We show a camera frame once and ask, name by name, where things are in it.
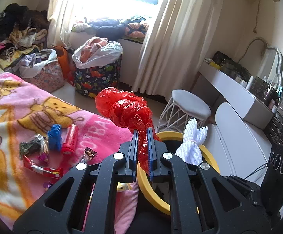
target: white plastic bag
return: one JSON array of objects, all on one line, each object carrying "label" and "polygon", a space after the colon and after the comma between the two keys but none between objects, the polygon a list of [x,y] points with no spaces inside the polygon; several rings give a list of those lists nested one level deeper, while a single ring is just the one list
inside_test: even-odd
[{"label": "white plastic bag", "polygon": [[122,46],[120,43],[116,41],[110,41],[106,46],[99,48],[92,56],[87,60],[87,62],[83,63],[80,61],[81,52],[83,47],[87,42],[84,43],[83,46],[80,46],[72,55],[72,59],[75,62],[77,68],[92,68],[99,66],[106,66],[110,63],[115,62],[123,52]]}]

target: pink blanket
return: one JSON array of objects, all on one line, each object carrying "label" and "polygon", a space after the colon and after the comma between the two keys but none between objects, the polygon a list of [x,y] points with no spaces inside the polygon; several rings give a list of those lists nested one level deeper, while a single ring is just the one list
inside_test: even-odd
[{"label": "pink blanket", "polygon": [[[0,75],[0,217],[10,228],[44,193],[43,183],[50,180],[23,167],[19,143],[30,141],[35,134],[45,136],[53,124],[62,126],[63,141],[65,128],[72,123],[79,127],[76,154],[69,158],[51,152],[48,164],[51,168],[63,167],[67,172],[77,163],[85,147],[97,152],[89,164],[101,162],[132,138],[127,128],[119,128],[108,119],[68,104],[13,74]],[[29,158],[38,163],[37,155]],[[133,220],[138,186],[133,187],[133,191],[117,195],[117,234],[124,234]]]}]

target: red plastic bag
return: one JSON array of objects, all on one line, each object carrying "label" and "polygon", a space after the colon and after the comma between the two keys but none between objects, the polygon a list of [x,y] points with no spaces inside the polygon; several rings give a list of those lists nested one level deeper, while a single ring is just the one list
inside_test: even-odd
[{"label": "red plastic bag", "polygon": [[[148,142],[147,128],[152,127],[152,112],[147,107],[143,97],[136,96],[133,92],[119,91],[109,87],[102,90],[95,98],[97,110],[119,127],[128,128],[131,133],[135,129],[138,137],[138,161],[140,167],[148,172]],[[160,141],[154,129],[153,138]]]}]

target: blue toy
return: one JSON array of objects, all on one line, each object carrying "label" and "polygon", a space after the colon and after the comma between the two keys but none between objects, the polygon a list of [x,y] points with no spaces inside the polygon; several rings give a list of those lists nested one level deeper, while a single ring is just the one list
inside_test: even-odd
[{"label": "blue toy", "polygon": [[52,129],[47,132],[48,146],[51,150],[61,150],[61,126],[55,124]]}]

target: white curtain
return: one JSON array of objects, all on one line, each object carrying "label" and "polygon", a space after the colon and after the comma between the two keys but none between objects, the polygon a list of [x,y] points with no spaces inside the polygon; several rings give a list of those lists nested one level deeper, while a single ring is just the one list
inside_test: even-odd
[{"label": "white curtain", "polygon": [[189,90],[213,38],[223,0],[163,0],[144,40],[132,90],[167,100]]},{"label": "white curtain", "polygon": [[69,36],[75,16],[82,8],[83,0],[50,0],[47,19],[50,26],[47,36],[47,46],[63,46],[69,48]]}]

